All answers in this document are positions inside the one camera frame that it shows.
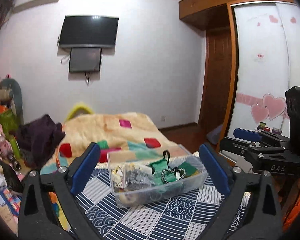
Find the floral yellow cloth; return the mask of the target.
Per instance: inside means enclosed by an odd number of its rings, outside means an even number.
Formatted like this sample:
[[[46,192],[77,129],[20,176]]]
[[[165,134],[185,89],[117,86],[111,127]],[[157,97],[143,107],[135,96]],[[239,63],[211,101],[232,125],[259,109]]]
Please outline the floral yellow cloth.
[[[111,169],[111,178],[115,187],[124,189],[127,183],[127,173],[134,170],[135,163],[122,163]]]

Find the green yellow sponge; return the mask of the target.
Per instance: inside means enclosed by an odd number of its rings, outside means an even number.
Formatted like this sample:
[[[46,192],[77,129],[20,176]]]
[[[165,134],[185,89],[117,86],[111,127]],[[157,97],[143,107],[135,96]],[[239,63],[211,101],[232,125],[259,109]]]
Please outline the green yellow sponge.
[[[184,178],[188,178],[190,176],[194,176],[198,173],[197,168],[195,168],[193,165],[191,165],[190,163],[184,161],[183,163],[181,163],[178,166],[179,170],[184,171],[183,177]]]

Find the white fleece cloth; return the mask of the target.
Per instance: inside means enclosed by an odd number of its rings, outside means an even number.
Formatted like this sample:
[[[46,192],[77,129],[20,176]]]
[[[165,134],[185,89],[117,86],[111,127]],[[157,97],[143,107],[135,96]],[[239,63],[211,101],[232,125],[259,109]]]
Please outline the white fleece cloth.
[[[125,171],[126,189],[128,191],[146,189],[154,187],[155,181],[152,174],[143,172],[140,169],[132,169]]]

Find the yellow white plush ball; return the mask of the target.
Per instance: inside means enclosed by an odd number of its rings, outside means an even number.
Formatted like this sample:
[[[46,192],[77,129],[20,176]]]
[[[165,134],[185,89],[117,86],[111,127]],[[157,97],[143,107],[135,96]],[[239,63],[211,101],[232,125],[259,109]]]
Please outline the yellow white plush ball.
[[[122,205],[133,206],[136,204],[138,197],[135,194],[123,194],[119,196]]]

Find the black white fabric bag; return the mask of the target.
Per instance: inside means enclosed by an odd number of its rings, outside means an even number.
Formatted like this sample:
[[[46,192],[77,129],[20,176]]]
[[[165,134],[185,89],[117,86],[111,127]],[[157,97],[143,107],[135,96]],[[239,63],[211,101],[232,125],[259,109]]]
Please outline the black white fabric bag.
[[[167,161],[167,168],[163,169],[162,172],[161,172],[161,181],[164,183],[164,184],[169,184],[171,182],[175,182],[175,181],[178,181],[178,180],[181,180],[183,178],[185,178],[185,175],[186,175],[186,170],[184,168],[179,168],[179,167],[174,167],[174,168],[171,168],[169,167],[169,162],[170,162],[170,152],[168,150],[165,150],[163,152],[163,158],[164,160]],[[173,180],[167,180],[167,177],[172,174],[174,175],[174,179]]]

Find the colourful fleece blanket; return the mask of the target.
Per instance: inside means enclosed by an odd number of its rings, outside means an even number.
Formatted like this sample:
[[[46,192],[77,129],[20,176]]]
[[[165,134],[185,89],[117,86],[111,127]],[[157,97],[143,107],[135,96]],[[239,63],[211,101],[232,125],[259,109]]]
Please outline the colourful fleece blanket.
[[[65,137],[41,168],[40,174],[53,173],[61,166],[69,166],[92,142],[105,153],[135,152],[138,157],[177,146],[159,131],[149,116],[138,112],[83,114],[64,122],[62,129]]]

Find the brown wooden door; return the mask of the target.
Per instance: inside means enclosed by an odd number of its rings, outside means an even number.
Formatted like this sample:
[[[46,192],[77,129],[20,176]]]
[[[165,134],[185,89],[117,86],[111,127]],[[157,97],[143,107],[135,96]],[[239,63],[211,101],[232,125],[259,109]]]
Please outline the brown wooden door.
[[[222,126],[231,81],[231,31],[227,5],[208,10],[206,29],[205,76],[200,109],[200,142]]]

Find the blue patterned bed cover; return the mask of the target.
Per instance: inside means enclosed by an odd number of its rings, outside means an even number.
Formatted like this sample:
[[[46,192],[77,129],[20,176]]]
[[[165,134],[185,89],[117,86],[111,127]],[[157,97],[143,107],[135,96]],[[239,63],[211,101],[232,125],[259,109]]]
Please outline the blue patterned bed cover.
[[[119,208],[108,171],[95,169],[76,200],[105,239],[196,239],[212,221],[224,196],[206,178],[202,187],[177,197]]]

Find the clear plastic storage box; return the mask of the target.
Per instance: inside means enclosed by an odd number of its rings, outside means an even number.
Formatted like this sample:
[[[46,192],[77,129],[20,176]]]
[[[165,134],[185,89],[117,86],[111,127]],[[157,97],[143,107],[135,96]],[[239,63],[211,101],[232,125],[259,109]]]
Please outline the clear plastic storage box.
[[[116,204],[118,207],[132,207],[122,205],[119,199],[120,195],[123,194],[135,194],[138,200],[134,206],[149,204],[165,200],[177,195],[187,193],[203,185],[207,178],[207,170],[198,157],[189,152],[183,145],[177,145],[167,149],[170,152],[169,167],[178,167],[184,161],[190,163],[197,168],[198,173],[188,178],[164,184],[161,181],[161,172],[167,168],[167,161],[163,158],[163,152],[147,155],[145,157],[137,156],[137,153],[119,153],[110,152],[108,153],[108,170],[110,178],[110,186],[112,194],[114,195]],[[122,163],[135,163],[135,169],[140,169],[143,172],[152,174],[155,186],[148,187],[146,189],[128,191],[126,188],[120,189],[115,187],[111,178],[111,169]],[[173,180],[174,175],[170,174],[167,180]]]

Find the dark purple clothes pile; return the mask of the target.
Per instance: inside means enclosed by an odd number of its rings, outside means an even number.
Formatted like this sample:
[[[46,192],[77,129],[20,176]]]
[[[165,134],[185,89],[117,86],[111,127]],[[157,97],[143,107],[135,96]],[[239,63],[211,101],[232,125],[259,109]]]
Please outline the dark purple clothes pile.
[[[31,168],[41,168],[54,154],[65,137],[61,123],[55,123],[48,114],[24,125],[15,132],[25,163]]]

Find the yellow plush behind blanket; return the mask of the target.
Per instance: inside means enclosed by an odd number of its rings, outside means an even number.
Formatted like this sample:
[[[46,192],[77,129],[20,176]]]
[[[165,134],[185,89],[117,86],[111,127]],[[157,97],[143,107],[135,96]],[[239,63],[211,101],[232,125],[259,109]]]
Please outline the yellow plush behind blanket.
[[[65,122],[77,117],[81,114],[94,114],[95,112],[85,103],[79,102],[76,103],[72,109],[70,109],[70,112],[67,114]]]

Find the pink rabbit figure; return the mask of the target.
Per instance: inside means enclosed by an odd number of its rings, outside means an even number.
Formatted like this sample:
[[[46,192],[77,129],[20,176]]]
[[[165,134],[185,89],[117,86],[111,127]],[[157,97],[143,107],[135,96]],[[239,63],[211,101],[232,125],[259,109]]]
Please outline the pink rabbit figure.
[[[8,158],[12,154],[12,146],[10,145],[10,142],[6,139],[6,135],[3,132],[3,127],[0,124],[0,155],[4,158]]]

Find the green box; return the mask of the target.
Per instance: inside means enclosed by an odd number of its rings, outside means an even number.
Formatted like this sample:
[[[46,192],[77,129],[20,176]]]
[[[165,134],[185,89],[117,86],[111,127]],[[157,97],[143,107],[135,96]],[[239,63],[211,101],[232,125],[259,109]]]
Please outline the green box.
[[[10,131],[16,131],[18,129],[20,118],[14,115],[11,109],[8,109],[0,114],[0,125],[5,135],[8,135]]]

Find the white sliding wardrobe door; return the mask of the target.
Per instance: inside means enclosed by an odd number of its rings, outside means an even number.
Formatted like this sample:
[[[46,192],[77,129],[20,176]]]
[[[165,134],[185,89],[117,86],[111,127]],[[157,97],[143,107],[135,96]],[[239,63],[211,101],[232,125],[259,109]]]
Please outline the white sliding wardrobe door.
[[[300,87],[300,8],[251,2],[232,7],[237,31],[238,80],[228,136],[260,122],[289,135],[285,92]]]

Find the large wall television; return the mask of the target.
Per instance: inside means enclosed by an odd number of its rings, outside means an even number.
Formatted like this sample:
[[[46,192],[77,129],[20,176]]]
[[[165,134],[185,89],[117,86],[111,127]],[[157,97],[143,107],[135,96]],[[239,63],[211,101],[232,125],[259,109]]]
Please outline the large wall television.
[[[65,16],[59,38],[61,48],[113,48],[119,19],[98,15]]]

